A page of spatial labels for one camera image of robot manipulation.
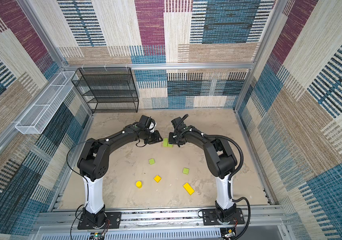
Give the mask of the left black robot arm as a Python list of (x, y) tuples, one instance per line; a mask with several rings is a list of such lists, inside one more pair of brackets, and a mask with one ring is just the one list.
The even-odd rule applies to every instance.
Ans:
[(82, 209), (81, 223), (90, 228), (99, 229), (107, 224), (105, 204), (102, 195), (103, 177), (109, 168), (110, 155), (119, 148), (135, 142), (144, 141), (152, 145), (163, 141), (155, 129), (156, 121), (148, 116), (141, 116), (138, 122), (125, 126), (121, 131), (101, 139), (90, 138), (77, 162), (79, 174), (85, 186), (85, 206)]

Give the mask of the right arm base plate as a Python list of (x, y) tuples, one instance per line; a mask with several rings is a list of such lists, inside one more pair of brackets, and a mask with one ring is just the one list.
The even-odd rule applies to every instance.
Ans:
[(222, 213), (217, 209), (202, 209), (198, 211), (198, 216), (203, 219), (204, 226), (243, 225), (246, 223), (240, 208), (229, 213)]

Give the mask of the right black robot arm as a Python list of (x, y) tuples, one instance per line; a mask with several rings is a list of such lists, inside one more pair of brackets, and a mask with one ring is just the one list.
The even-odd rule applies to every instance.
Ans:
[(230, 177), (236, 170), (238, 161), (224, 137), (207, 135), (194, 126), (184, 123), (186, 118), (178, 117), (171, 121), (174, 131), (169, 133), (168, 142), (172, 145), (193, 144), (204, 151), (210, 173), (216, 178), (217, 199), (216, 214), (220, 223), (230, 222), (236, 213), (236, 203), (233, 202), (232, 181)]

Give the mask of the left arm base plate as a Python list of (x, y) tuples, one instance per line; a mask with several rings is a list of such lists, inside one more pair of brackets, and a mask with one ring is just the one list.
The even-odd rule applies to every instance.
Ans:
[(118, 229), (120, 226), (122, 212), (100, 212), (91, 214), (84, 212), (81, 214), (78, 230), (106, 230)]

